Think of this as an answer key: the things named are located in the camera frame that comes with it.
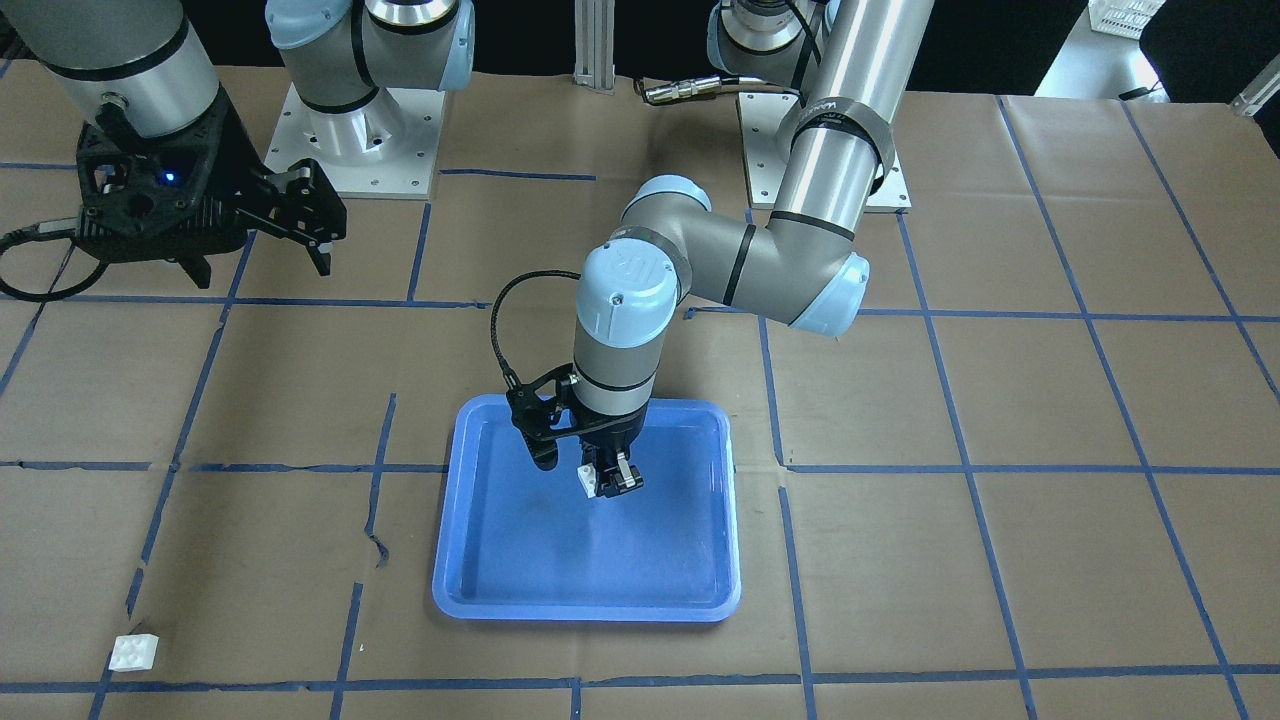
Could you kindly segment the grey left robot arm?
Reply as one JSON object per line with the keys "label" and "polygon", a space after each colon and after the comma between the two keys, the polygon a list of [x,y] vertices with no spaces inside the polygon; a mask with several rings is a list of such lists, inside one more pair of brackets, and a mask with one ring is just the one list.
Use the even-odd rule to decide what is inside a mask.
{"label": "grey left robot arm", "polygon": [[764,225],[716,214],[682,176],[646,181],[585,261],[566,405],[593,497],[643,484],[631,464],[664,336],[689,296],[824,336],[845,333],[870,269],[852,241],[896,156],[892,123],[929,1],[721,1],[708,55],[797,94],[778,136],[786,167]]}

